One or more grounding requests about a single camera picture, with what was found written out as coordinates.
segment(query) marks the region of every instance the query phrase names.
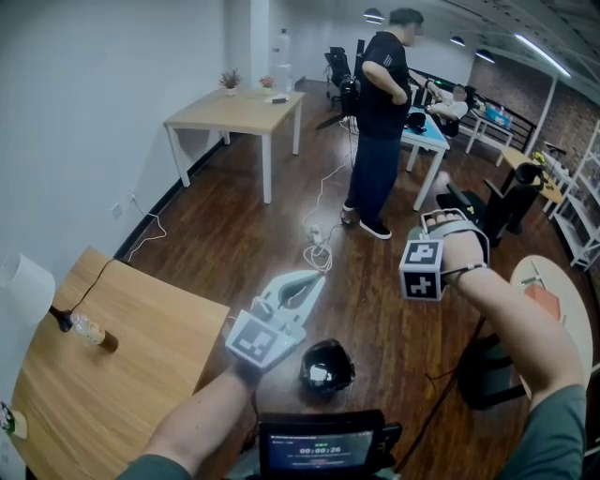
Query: person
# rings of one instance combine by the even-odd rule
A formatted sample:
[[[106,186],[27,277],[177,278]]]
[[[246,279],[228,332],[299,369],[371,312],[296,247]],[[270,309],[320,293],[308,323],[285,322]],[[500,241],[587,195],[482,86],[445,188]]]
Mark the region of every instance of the person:
[[[439,215],[427,224],[457,219]],[[448,270],[481,263],[483,258],[473,232],[444,238],[443,262]],[[490,269],[456,274],[449,281],[490,321],[532,391],[521,442],[497,478],[579,478],[586,396],[583,368],[573,340],[543,308]],[[142,456],[119,479],[194,478],[235,425],[259,380],[260,374],[242,364],[221,374],[167,415]]]
[[[398,175],[400,140],[411,108],[409,78],[436,98],[440,95],[433,82],[410,71],[406,64],[404,47],[414,44],[423,21],[421,13],[412,8],[391,12],[389,27],[369,42],[359,73],[361,93],[356,120],[360,133],[343,209],[356,210],[360,226],[383,240],[392,237],[379,215]]]
[[[452,93],[441,90],[442,101],[426,107],[426,112],[444,135],[455,137],[458,134],[458,122],[469,112],[467,91],[457,85]]]

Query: wooden floor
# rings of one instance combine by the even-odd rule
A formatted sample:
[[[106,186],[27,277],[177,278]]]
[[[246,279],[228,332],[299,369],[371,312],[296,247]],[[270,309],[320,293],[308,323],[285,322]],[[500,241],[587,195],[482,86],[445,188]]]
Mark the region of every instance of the wooden floor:
[[[308,95],[302,126],[301,154],[292,155],[292,120],[274,136],[273,202],[263,204],[260,142],[234,136],[180,191],[160,218],[169,236],[146,243],[132,260],[136,268],[186,291],[230,306],[232,315],[248,308],[271,278],[308,266],[308,246],[301,226],[315,205],[320,180],[349,159],[348,132],[339,126],[314,128],[331,116],[324,85],[305,82]],[[452,142],[442,165],[463,189],[487,192],[484,178],[501,185],[508,167],[494,166],[498,156],[476,144],[465,155],[466,138]],[[395,455],[400,459],[413,442],[446,379],[429,383],[426,373],[440,375],[453,368],[473,332],[477,312],[455,292],[440,304],[406,302],[400,298],[398,265],[409,229],[419,220],[413,202],[432,156],[421,156],[413,173],[402,167],[383,213],[394,236],[374,239],[360,229],[336,229],[331,246],[334,267],[317,306],[307,321],[307,341],[263,380],[258,391],[262,412],[320,413],[381,409],[388,422],[404,426]],[[326,233],[339,221],[351,168],[325,183],[321,210],[308,224],[321,223]],[[521,236],[508,235],[493,250],[492,266],[505,278],[526,255],[550,258],[569,274],[588,308],[596,334],[593,297],[583,273],[569,268],[561,241],[537,203],[523,222]],[[157,231],[155,225],[147,233]],[[306,398],[297,381],[305,349],[336,338],[356,367],[352,388],[329,403]],[[204,382],[228,361],[218,346]],[[454,390],[403,475],[408,479],[482,480],[493,478],[515,445],[527,414],[527,402],[515,400],[488,412],[473,412]],[[203,479],[220,478],[239,452],[253,424],[248,407],[238,428],[204,467]]]

